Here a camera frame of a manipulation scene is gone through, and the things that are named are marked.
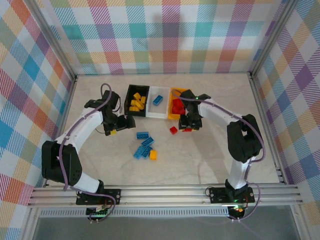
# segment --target checkered fabric backdrop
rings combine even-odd
[[[75,72],[90,75],[247,72],[286,0],[37,2]]]
[[[257,85],[290,184],[320,239],[320,0],[300,0]]]
[[[0,240],[17,239],[41,146],[55,137],[71,80],[22,0],[0,0]]]

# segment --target beige floor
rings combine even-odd
[[[129,84],[190,88],[196,95],[206,93],[224,107],[256,116],[263,127],[246,74],[153,74],[81,76],[66,123],[68,128],[80,115],[85,103],[100,98],[100,85],[109,83],[124,100]],[[210,119],[196,132],[171,135],[169,128],[178,121],[135,117],[136,128],[125,129],[106,137],[94,131],[82,146],[79,156],[83,171],[108,185],[132,184],[216,184],[228,178],[232,158],[227,148],[227,133]],[[102,125],[97,128],[103,131]],[[135,134],[148,131],[154,138],[157,161],[136,160],[133,154],[140,145]],[[267,157],[256,163],[250,182],[276,183],[278,177],[267,146]]]

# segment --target mounting plate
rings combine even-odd
[[[238,196],[235,196],[233,202],[230,201],[230,198],[226,193],[225,187],[210,187],[208,190],[209,190],[210,203],[212,204],[221,204],[221,203],[232,204],[232,205],[245,204],[247,203],[246,197],[248,199],[248,203],[255,202],[254,192],[251,187],[248,187],[244,193],[239,194]]]
[[[103,189],[100,194],[106,194],[114,197],[116,201],[116,205],[120,204],[121,198],[121,189]],[[76,205],[113,205],[114,202],[110,198],[106,198],[103,196],[92,196],[85,193],[77,192],[77,198],[75,201]]]

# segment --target purple cable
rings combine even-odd
[[[261,146],[262,146],[262,151],[263,151],[262,157],[261,157],[260,159],[258,159],[258,160],[252,160],[252,161],[250,161],[249,164],[248,164],[248,167],[246,168],[245,173],[244,173],[244,180],[245,180],[245,182],[246,182],[247,184],[256,185],[256,187],[258,188],[258,199],[257,199],[257,201],[256,201],[256,204],[255,204],[254,207],[253,207],[253,210],[252,210],[247,216],[241,218],[241,220],[247,219],[248,217],[250,217],[250,216],[255,212],[255,210],[257,209],[257,207],[258,207],[258,205],[259,205],[260,198],[261,198],[261,189],[260,189],[259,185],[256,184],[256,183],[253,183],[253,182],[248,182],[248,181],[247,181],[247,178],[248,178],[249,171],[250,171],[250,168],[251,168],[251,163],[261,162],[261,161],[262,161],[263,159],[265,159],[265,157],[266,157],[266,146],[265,146],[265,144],[264,144],[264,141],[263,141],[262,137],[260,136],[260,134],[258,133],[258,131],[257,131],[249,122],[247,122],[246,120],[242,119],[241,117],[238,117],[238,116],[234,115],[232,112],[226,110],[226,109],[223,108],[222,106],[219,106],[219,105],[217,105],[217,104],[214,104],[214,103],[212,103],[212,102],[205,101],[205,100],[191,99],[191,98],[181,97],[181,96],[176,95],[176,94],[175,94],[175,91],[177,91],[177,92],[180,93],[180,94],[181,94],[181,92],[180,92],[179,90],[177,90],[177,89],[173,89],[173,90],[171,91],[172,95],[175,96],[176,98],[180,99],[180,100],[189,101],[189,102],[200,102],[200,103],[209,104],[209,105],[211,105],[211,106],[213,106],[213,107],[216,107],[216,108],[220,109],[220,110],[223,111],[224,113],[230,115],[232,118],[235,118],[235,119],[243,122],[245,125],[247,125],[247,126],[254,132],[254,134],[256,135],[256,137],[259,139],[259,142],[260,142],[260,144],[261,144]]]
[[[59,163],[60,163],[60,167],[61,167],[61,170],[62,170],[62,175],[63,175],[63,179],[64,179],[64,187],[63,187],[63,191],[66,191],[68,189],[68,177],[67,177],[67,173],[66,173],[66,169],[65,169],[65,166],[64,166],[64,162],[62,160],[62,151],[63,151],[63,147],[66,143],[66,141],[68,140],[69,136],[72,134],[72,132],[75,130],[75,128],[85,119],[87,119],[87,117],[89,117],[91,114],[93,114],[94,112],[98,111],[99,109],[101,109],[103,106],[105,106],[110,98],[111,98],[111,93],[112,93],[112,90],[111,90],[111,86],[108,84],[108,83],[103,83],[101,86],[100,86],[100,93],[101,93],[101,96],[103,95],[103,86],[108,86],[109,88],[109,95],[107,97],[107,99],[105,100],[104,103],[102,103],[100,106],[98,106],[97,108],[93,109],[92,111],[90,111],[89,113],[87,113],[86,115],[84,115],[84,117],[81,117],[78,121],[76,121],[76,123],[70,128],[70,130],[67,132],[67,134],[65,135],[65,137],[63,138],[62,140],[62,143],[60,145],[60,148],[59,148]],[[111,195],[107,195],[107,194],[99,194],[99,193],[92,193],[92,192],[87,192],[87,191],[82,191],[80,189],[77,189],[75,187],[71,187],[72,189],[76,190],[76,191],[79,191],[79,192],[83,192],[85,194],[88,194],[88,195],[92,195],[92,196],[98,196],[98,197],[106,197],[106,198],[110,198],[112,199],[113,201],[113,207],[111,209],[111,211],[106,215],[104,216],[103,218],[100,219],[100,222],[103,221],[104,219],[106,219],[112,212],[113,210],[115,209],[116,207],[116,200],[113,196]]]

